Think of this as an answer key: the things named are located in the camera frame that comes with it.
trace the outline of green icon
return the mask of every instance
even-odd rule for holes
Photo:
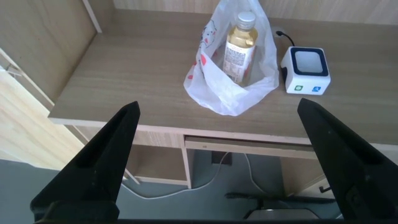
[[[296,88],[294,88],[295,91],[301,91],[303,89],[303,86],[296,86]]]

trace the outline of bottle label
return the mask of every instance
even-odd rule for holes
[[[235,83],[241,83],[243,78],[248,75],[248,68],[255,48],[256,46],[242,48],[229,42],[226,43],[223,71]]]

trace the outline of plastic bag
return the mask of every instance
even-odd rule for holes
[[[243,11],[255,13],[259,33],[251,78],[245,88],[221,69],[228,32]],[[199,105],[218,114],[237,116],[279,86],[276,59],[271,27],[259,1],[221,0],[202,32],[196,61],[185,77],[184,87]]]

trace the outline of white cable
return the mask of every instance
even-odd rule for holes
[[[170,196],[173,196],[173,195],[177,195],[177,194],[180,194],[180,193],[182,193],[182,192],[189,192],[189,191],[193,191],[193,190],[199,190],[199,189],[202,189],[202,188],[204,188],[204,187],[210,185],[210,184],[216,179],[218,173],[220,172],[221,164],[223,163],[223,160],[224,160],[225,156],[226,156],[228,153],[229,153],[229,152],[227,152],[226,154],[224,154],[224,156],[221,158],[221,161],[220,161],[220,163],[218,164],[218,168],[217,168],[217,171],[216,171],[216,174],[214,175],[214,177],[213,177],[209,182],[203,184],[203,185],[200,186],[200,187],[194,188],[194,189],[180,190],[180,191],[178,191],[178,192],[174,192],[174,193],[171,193],[171,194],[167,194],[167,195],[163,195],[163,196],[158,196],[158,197],[145,197],[145,196],[142,196],[142,195],[137,194],[135,191],[133,191],[132,189],[130,189],[130,188],[129,188],[128,186],[126,186],[124,183],[122,183],[122,186],[123,186],[124,188],[126,188],[128,191],[130,191],[131,193],[133,193],[135,196],[137,196],[137,197],[139,197],[139,198],[142,198],[142,199],[146,199],[146,200],[161,199],[161,198],[166,198],[166,197],[170,197]],[[247,162],[248,162],[249,174],[250,174],[250,180],[251,180],[251,182],[252,182],[253,185],[256,186],[261,192],[263,192],[264,194],[268,194],[266,191],[262,190],[262,189],[256,184],[256,182],[254,181],[254,179],[253,179],[253,174],[252,174],[252,170],[251,170],[251,165],[250,165],[250,160],[249,160],[248,155],[247,155],[246,153],[244,154],[244,156],[246,157],[246,160],[247,160]],[[288,208],[291,208],[290,205],[288,205],[286,202],[283,202],[283,201],[279,201],[279,202],[282,202],[282,203],[283,203],[284,205],[286,205]]]
[[[218,175],[218,172],[219,172],[220,169],[221,169],[221,164],[223,163],[223,160],[224,160],[225,156],[226,156],[228,153],[229,153],[229,152],[227,152],[226,154],[224,154],[224,156],[221,158],[221,161],[220,161],[219,166],[218,166],[218,168],[217,168],[217,172],[216,172],[216,174],[214,175],[214,177],[213,177],[209,182],[203,184],[203,185],[200,186],[200,187],[194,188],[194,189],[180,190],[180,191],[178,191],[178,192],[174,192],[174,193],[171,193],[171,194],[167,194],[167,195],[163,195],[163,196],[158,196],[158,197],[145,197],[145,196],[141,196],[141,195],[135,193],[135,191],[131,190],[131,189],[130,189],[128,186],[126,186],[124,183],[122,183],[122,186],[123,186],[124,188],[126,188],[128,191],[130,191],[131,193],[133,193],[135,196],[137,196],[137,197],[139,197],[139,198],[142,198],[142,199],[146,199],[146,200],[161,199],[161,198],[166,198],[166,197],[169,197],[169,196],[177,195],[177,194],[182,193],[182,192],[189,192],[189,191],[193,191],[193,190],[199,190],[199,189],[202,189],[202,188],[208,186],[209,184],[211,184],[211,183],[216,179],[216,177],[217,177],[217,175]]]
[[[265,192],[264,190],[262,190],[262,189],[256,184],[256,182],[254,181],[254,179],[253,179],[253,173],[252,173],[252,171],[251,171],[250,160],[249,160],[248,155],[247,155],[246,153],[244,154],[244,156],[246,157],[246,160],[248,161],[249,174],[250,174],[250,180],[251,180],[251,182],[252,182],[253,185],[256,186],[257,189],[259,189],[262,193],[268,194],[267,192]]]

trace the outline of plastic bottle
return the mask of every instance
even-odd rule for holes
[[[254,13],[240,12],[236,26],[229,31],[226,40],[223,71],[240,86],[247,85],[250,79],[251,61],[258,37],[255,23]]]

